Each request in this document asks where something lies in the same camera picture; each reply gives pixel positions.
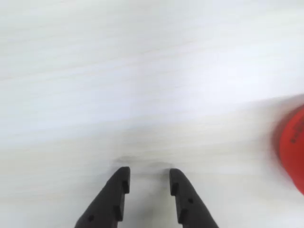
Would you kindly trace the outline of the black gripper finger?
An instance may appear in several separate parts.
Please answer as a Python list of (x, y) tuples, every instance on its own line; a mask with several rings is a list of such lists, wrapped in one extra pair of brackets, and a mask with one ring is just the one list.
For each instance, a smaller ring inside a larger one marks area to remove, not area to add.
[(76, 228), (117, 228), (130, 192), (130, 168), (120, 167), (76, 222)]
[(218, 228), (186, 175), (170, 169), (170, 193), (175, 197), (178, 223), (184, 228)]

